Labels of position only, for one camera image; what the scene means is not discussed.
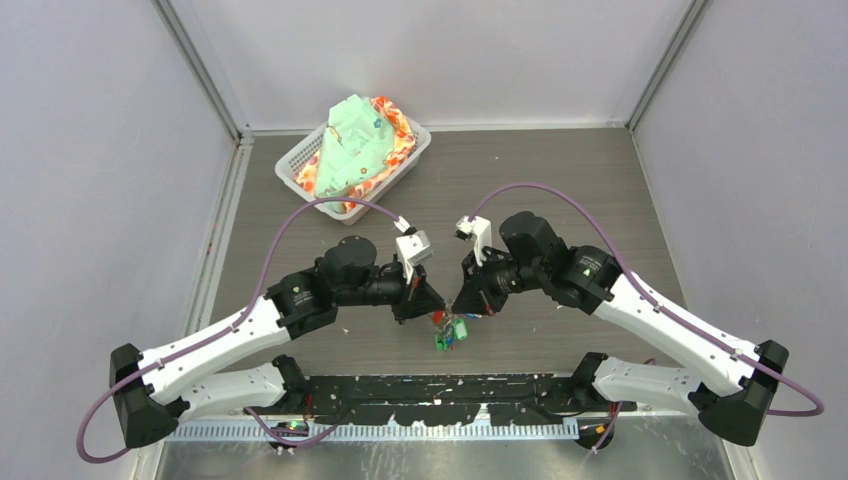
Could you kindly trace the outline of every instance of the wire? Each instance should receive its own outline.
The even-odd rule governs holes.
[[[655,358],[649,358],[649,359],[645,360],[645,362],[644,362],[645,365],[654,365],[656,363],[657,363],[657,359],[655,359]],[[610,423],[607,426],[607,428],[604,430],[604,433],[601,435],[601,438],[599,438],[598,441],[595,442],[595,445],[592,446],[592,449],[589,450],[586,453],[585,457],[583,457],[583,462],[581,463],[581,466],[580,466],[581,469],[583,468],[583,466],[582,466],[583,463],[585,463],[586,460],[588,460],[589,457],[592,456],[592,454],[595,454],[595,455],[598,454],[598,449],[601,448],[601,445],[604,444],[604,440],[607,439],[607,436],[610,434],[610,432],[612,432],[613,427],[615,427],[615,421],[618,420],[618,414],[621,413],[621,409],[623,407],[624,407],[624,402],[618,402],[616,404],[615,410],[612,412],[612,418],[610,419]]]
[[[287,447],[297,447],[298,450],[314,447],[315,444],[317,444],[318,442],[320,442],[321,440],[326,438],[331,433],[335,432],[336,429],[339,428],[339,424],[341,424],[342,420],[344,420],[344,417],[347,416],[347,415],[345,415],[343,417],[340,417],[338,423],[336,423],[335,425],[331,426],[330,428],[324,430],[323,432],[319,433],[318,435],[315,435],[312,438],[293,442],[293,441],[291,441],[287,438],[283,438],[280,435],[278,435],[277,432],[274,431],[274,429],[272,429],[271,427],[268,426],[267,423],[262,421],[262,418],[259,417],[259,414],[254,412],[252,408],[247,407],[247,408],[244,409],[244,411],[249,413],[250,416],[253,417],[254,420],[256,420],[256,423],[258,423],[259,427],[262,428],[262,430],[265,431],[266,435],[268,435],[269,437],[273,438],[277,442],[279,442],[279,443],[281,443],[281,444],[283,444]]]
[[[277,232],[277,235],[274,237],[274,241],[271,243],[271,248],[268,249],[268,254],[265,256],[265,264],[262,265],[262,272],[259,274],[259,281],[256,284],[256,288],[253,291],[253,295],[250,297],[250,302],[248,302],[247,308],[244,309],[242,314],[239,315],[239,317],[232,323],[233,328],[223,329],[220,332],[216,333],[215,335],[207,337],[207,338],[200,340],[199,342],[197,342],[193,345],[190,345],[190,346],[188,346],[188,347],[186,347],[182,350],[178,350],[178,351],[176,351],[176,352],[174,352],[174,353],[172,353],[172,354],[170,354],[166,357],[163,357],[159,362],[151,363],[150,365],[148,365],[144,368],[136,370],[132,374],[121,379],[121,381],[119,381],[118,383],[113,385],[112,388],[110,388],[108,391],[106,391],[106,393],[101,395],[100,398],[98,398],[97,401],[94,402],[94,404],[88,409],[88,411],[85,412],[85,415],[83,416],[82,422],[80,422],[79,429],[77,430],[76,447],[77,447],[77,454],[79,455],[79,457],[81,459],[83,459],[84,461],[86,461],[88,463],[108,463],[108,462],[111,462],[113,460],[116,460],[116,459],[122,457],[124,454],[126,454],[130,450],[129,448],[122,448],[121,450],[119,450],[119,451],[117,451],[117,452],[115,452],[111,455],[107,455],[105,457],[95,457],[95,456],[89,454],[85,450],[85,431],[88,429],[88,424],[91,423],[91,419],[94,417],[94,414],[97,413],[97,410],[99,410],[100,407],[103,406],[104,403],[106,403],[106,400],[109,400],[109,398],[112,397],[112,395],[114,395],[115,393],[117,393],[122,388],[124,388],[125,386],[127,386],[131,382],[135,381],[136,379],[141,378],[143,375],[146,375],[147,373],[152,372],[153,370],[155,370],[157,368],[161,368],[164,365],[166,365],[166,364],[168,364],[168,363],[170,363],[170,362],[172,362],[172,361],[174,361],[178,358],[181,358],[185,355],[188,355],[191,352],[194,352],[198,349],[201,349],[201,348],[203,348],[203,347],[205,347],[205,346],[227,336],[231,331],[234,331],[236,328],[238,328],[238,326],[241,325],[247,319],[247,317],[252,313],[253,307],[256,305],[256,301],[259,299],[259,296],[262,294],[262,290],[263,290],[264,284],[265,284],[265,277],[268,275],[268,269],[271,266],[271,259],[274,257],[274,251],[276,251],[277,245],[280,243],[280,239],[282,238],[283,233],[285,233],[286,229],[289,228],[289,225],[291,225],[291,223],[294,221],[295,218],[298,217],[298,215],[300,215],[301,213],[310,209],[311,207],[314,207],[315,205],[319,205],[321,203],[327,203],[327,202],[356,203],[356,204],[359,204],[359,205],[364,205],[364,206],[369,207],[369,208],[373,208],[374,210],[377,210],[379,212],[382,212],[382,213],[388,215],[389,217],[391,217],[391,219],[395,222],[400,220],[400,217],[395,215],[390,210],[388,210],[384,207],[381,207],[381,206],[377,205],[376,203],[372,203],[372,202],[369,202],[367,200],[363,200],[361,198],[349,198],[349,197],[316,198],[315,200],[306,202],[305,204],[298,207],[294,211],[294,213],[289,215],[289,217],[286,219],[286,221],[283,222],[283,224],[280,226],[280,230]],[[256,420],[259,422],[259,425],[266,432],[269,431],[269,427],[267,425],[265,425],[265,423],[262,421],[262,419],[260,419],[258,416],[254,417],[254,418],[256,418]]]
[[[486,198],[484,198],[483,201],[481,201],[480,204],[477,205],[477,208],[474,209],[474,211],[471,213],[471,215],[469,215],[468,220],[469,221],[474,220],[474,217],[477,216],[477,213],[480,212],[480,209],[483,208],[483,206],[486,205],[486,203],[488,203],[489,200],[494,198],[496,195],[498,195],[502,192],[505,192],[507,190],[512,190],[513,188],[535,188],[535,189],[538,189],[538,190],[544,190],[544,191],[552,193],[552,194],[556,195],[557,197],[568,202],[572,207],[574,207],[575,210],[577,210],[578,212],[580,212],[581,215],[583,215],[583,217],[592,225],[592,227],[594,227],[595,231],[598,232],[598,235],[600,235],[601,239],[604,241],[604,243],[609,248],[612,256],[615,257],[616,261],[618,262],[618,265],[621,267],[621,271],[624,274],[624,276],[627,277],[627,280],[630,281],[630,284],[633,285],[633,288],[635,288],[636,291],[638,291],[639,294],[642,295],[642,297],[644,297],[645,300],[647,300],[651,304],[652,307],[658,309],[659,311],[661,311],[663,314],[665,314],[670,319],[677,322],[682,327],[684,327],[687,330],[691,331],[692,333],[698,335],[699,337],[703,338],[704,340],[712,343],[713,345],[720,348],[724,352],[726,352],[730,355],[736,356],[736,350],[733,349],[731,346],[727,345],[726,343],[724,343],[720,339],[713,337],[712,335],[710,335],[709,333],[707,333],[703,329],[697,327],[696,325],[693,325],[692,323],[687,322],[682,317],[680,317],[676,313],[672,312],[668,308],[660,305],[659,301],[657,301],[657,299],[655,299],[653,296],[651,296],[650,293],[648,293],[648,291],[645,290],[645,288],[636,280],[636,277],[633,276],[633,270],[631,270],[630,267],[627,266],[627,263],[624,261],[624,257],[621,255],[621,253],[619,253],[618,249],[615,248],[615,245],[612,243],[612,240],[610,239],[609,235],[607,235],[607,233],[604,231],[604,229],[601,228],[598,221],[595,220],[595,218],[582,205],[577,203],[576,200],[569,197],[565,193],[563,193],[563,192],[561,192],[561,191],[559,191],[559,190],[557,190],[553,187],[549,187],[549,186],[541,184],[541,183],[511,183],[509,185],[504,185],[503,187],[498,188],[497,190],[489,193],[486,196]],[[799,383],[785,377],[783,374],[777,372],[776,370],[774,370],[774,369],[772,369],[772,368],[770,368],[766,365],[763,365],[762,363],[754,360],[753,358],[748,357],[747,355],[738,355],[737,358],[739,358],[740,360],[742,360],[746,364],[750,365],[751,367],[753,367],[753,368],[765,373],[766,375],[770,376],[771,378],[777,380],[778,382],[783,383],[784,385],[791,388],[792,390],[795,390],[796,392],[800,393],[801,395],[806,397],[808,400],[813,402],[813,405],[815,405],[815,407],[811,410],[769,410],[768,411],[769,415],[775,415],[775,416],[781,416],[781,417],[814,417],[816,415],[821,415],[824,412],[824,403],[821,401],[821,399],[819,397],[817,397],[810,390],[801,386]]]

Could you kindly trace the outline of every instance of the small electronic component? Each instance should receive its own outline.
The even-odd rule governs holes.
[[[445,311],[434,312],[433,324],[436,330],[434,334],[436,350],[440,352],[453,348],[456,340],[462,341],[468,338],[465,319],[451,313],[450,307]]]

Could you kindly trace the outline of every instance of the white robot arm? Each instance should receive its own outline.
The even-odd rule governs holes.
[[[788,352],[769,341],[755,345],[736,338],[676,305],[642,281],[659,305],[721,339],[728,354],[653,307],[630,283],[615,259],[592,247],[568,248],[550,224],[521,212],[501,224],[508,252],[491,246],[491,223],[480,217],[457,223],[457,236],[474,242],[463,260],[464,283],[452,305],[455,313],[493,315],[509,294],[541,289],[560,305],[578,308],[625,328],[665,352],[684,368],[624,362],[590,353],[574,372],[589,396],[611,402],[636,401],[697,415],[729,441],[753,445],[777,382],[739,361],[758,359],[781,371]]]
[[[215,373],[270,347],[283,345],[333,323],[339,307],[389,305],[403,323],[445,309],[427,283],[421,265],[432,255],[423,231],[398,225],[404,235],[392,262],[377,267],[377,249],[369,240],[346,237],[315,265],[284,277],[245,310],[161,347],[139,351],[127,344],[111,357],[110,382],[159,365],[115,395],[115,406],[127,448],[137,448],[169,435],[179,423],[247,406],[298,405],[306,390],[297,364],[285,355],[258,368]],[[174,352],[202,344],[179,358]]]

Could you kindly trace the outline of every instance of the metal floor panel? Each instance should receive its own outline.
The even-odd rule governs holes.
[[[721,441],[697,420],[625,416],[609,447],[590,458],[569,440],[326,442],[294,455],[265,442],[165,445],[160,480],[348,479],[733,479]]]

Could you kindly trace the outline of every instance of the plastic basket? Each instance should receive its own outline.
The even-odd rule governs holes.
[[[388,192],[392,186],[398,183],[404,175],[412,170],[412,167],[418,163],[418,157],[421,156],[421,152],[430,145],[430,132],[421,127],[421,125],[418,125],[418,123],[410,120],[409,117],[407,117],[407,121],[409,122],[410,128],[412,128],[412,134],[415,135],[415,149],[410,152],[406,161],[403,162],[389,178],[383,181],[383,183],[365,197],[365,200],[370,200],[372,202],[379,200],[380,197]],[[294,178],[297,176],[297,173],[300,172],[303,165],[312,158],[312,155],[314,155],[319,148],[321,148],[321,142],[324,139],[324,129],[326,127],[327,123],[325,122],[323,125],[315,129],[314,132],[310,133],[293,149],[291,149],[289,153],[283,155],[274,167],[274,172],[276,172],[277,176],[280,177],[283,183],[306,201],[315,200],[315,197],[300,188],[300,185],[295,183]],[[316,205],[315,208],[345,225],[353,225],[360,219],[360,217],[365,215],[365,212],[369,210],[368,207],[364,207],[362,205],[357,205],[353,208],[353,210],[347,213],[337,213],[329,208],[327,204]]]

